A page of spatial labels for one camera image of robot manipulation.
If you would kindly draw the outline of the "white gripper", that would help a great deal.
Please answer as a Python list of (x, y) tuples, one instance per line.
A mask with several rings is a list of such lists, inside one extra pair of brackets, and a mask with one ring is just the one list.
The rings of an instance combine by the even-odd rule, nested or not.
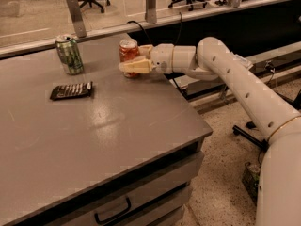
[(124, 73), (150, 73), (152, 64), (158, 73), (172, 73), (173, 44), (159, 44), (153, 47), (151, 44), (138, 47), (139, 54), (148, 59), (128, 60), (119, 64), (119, 69)]

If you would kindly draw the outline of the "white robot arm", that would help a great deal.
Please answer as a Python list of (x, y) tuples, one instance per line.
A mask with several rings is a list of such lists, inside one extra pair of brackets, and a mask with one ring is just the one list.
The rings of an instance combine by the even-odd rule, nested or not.
[(197, 46), (143, 45), (139, 52), (119, 69), (222, 79), (269, 144), (261, 164), (256, 226), (301, 226), (301, 113), (250, 71), (249, 60), (217, 38)]

